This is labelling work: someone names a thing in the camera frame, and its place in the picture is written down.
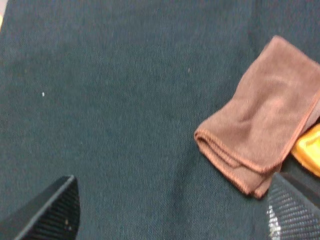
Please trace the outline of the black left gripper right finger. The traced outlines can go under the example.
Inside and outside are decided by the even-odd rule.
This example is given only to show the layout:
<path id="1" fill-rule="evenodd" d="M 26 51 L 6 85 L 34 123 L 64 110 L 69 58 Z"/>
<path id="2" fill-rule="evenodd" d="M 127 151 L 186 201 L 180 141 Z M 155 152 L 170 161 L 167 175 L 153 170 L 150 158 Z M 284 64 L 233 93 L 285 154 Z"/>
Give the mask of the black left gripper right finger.
<path id="1" fill-rule="evenodd" d="M 266 196 L 269 240 L 318 240 L 320 195 L 287 173 L 276 173 Z"/>

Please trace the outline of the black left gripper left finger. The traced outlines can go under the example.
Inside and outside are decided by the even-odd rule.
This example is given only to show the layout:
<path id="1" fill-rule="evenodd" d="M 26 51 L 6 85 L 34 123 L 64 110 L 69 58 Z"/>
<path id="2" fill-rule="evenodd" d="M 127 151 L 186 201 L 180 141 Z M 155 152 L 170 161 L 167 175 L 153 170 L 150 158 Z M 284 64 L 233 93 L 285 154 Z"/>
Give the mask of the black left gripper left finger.
<path id="1" fill-rule="evenodd" d="M 77 178 L 62 176 L 0 222 L 2 240 L 75 240 L 81 204 Z"/>

